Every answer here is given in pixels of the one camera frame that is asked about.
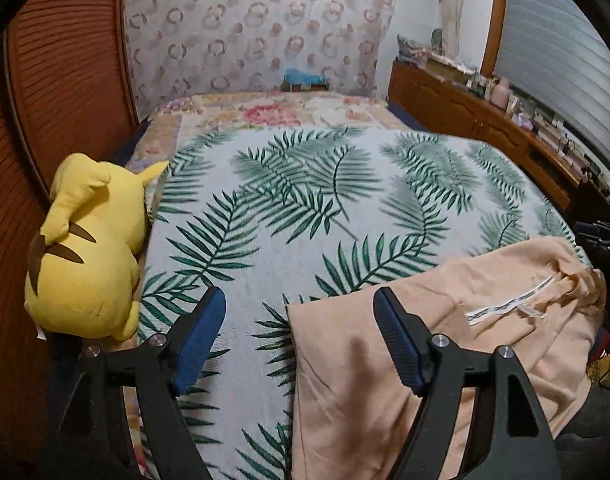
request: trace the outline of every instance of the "metal screw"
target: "metal screw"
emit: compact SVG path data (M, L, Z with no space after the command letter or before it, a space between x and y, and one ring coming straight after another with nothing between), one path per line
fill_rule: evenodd
M101 348L98 345L90 345L85 348L85 357L97 357L101 352Z
M509 348L509 346L503 345L498 347L498 353L501 355L503 359L509 359L514 357L514 350Z
M435 334L432 336L432 343L438 346L438 348L445 348L450 344L450 338L447 335Z
M167 336L165 334L154 334L149 338L149 344L151 346L163 346L167 342Z

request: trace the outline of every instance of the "yellow plush toy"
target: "yellow plush toy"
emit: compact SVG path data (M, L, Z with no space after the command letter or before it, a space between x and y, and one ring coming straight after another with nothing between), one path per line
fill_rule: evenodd
M53 203L32 240L25 302L35 322L52 332L129 339L138 326L140 251L147 219L144 187L166 162L139 174L69 155L56 171Z

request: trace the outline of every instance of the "beige garment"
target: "beige garment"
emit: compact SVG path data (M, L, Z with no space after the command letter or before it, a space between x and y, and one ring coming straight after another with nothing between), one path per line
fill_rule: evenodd
M554 281L527 301L547 313L543 319L513 310L468 325L466 313L505 303L549 276ZM388 285L432 333L445 333L462 348L491 352L511 345L555 436L583 405L605 280L563 238L451 260ZM377 288L287 307L297 357L293 480L384 479L405 441L419 399L400 383L374 321ZM464 390L441 478L458 472L473 398L473 390Z

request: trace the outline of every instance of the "window blind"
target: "window blind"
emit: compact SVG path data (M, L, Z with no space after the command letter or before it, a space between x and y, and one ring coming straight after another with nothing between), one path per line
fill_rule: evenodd
M610 51L572 0L507 0L495 73L610 162Z

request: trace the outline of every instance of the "red flower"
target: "red flower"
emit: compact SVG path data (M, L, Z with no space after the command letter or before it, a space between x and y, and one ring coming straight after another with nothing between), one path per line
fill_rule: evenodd
M294 110L278 103L256 105L243 114L243 119L254 126L299 126L301 124Z

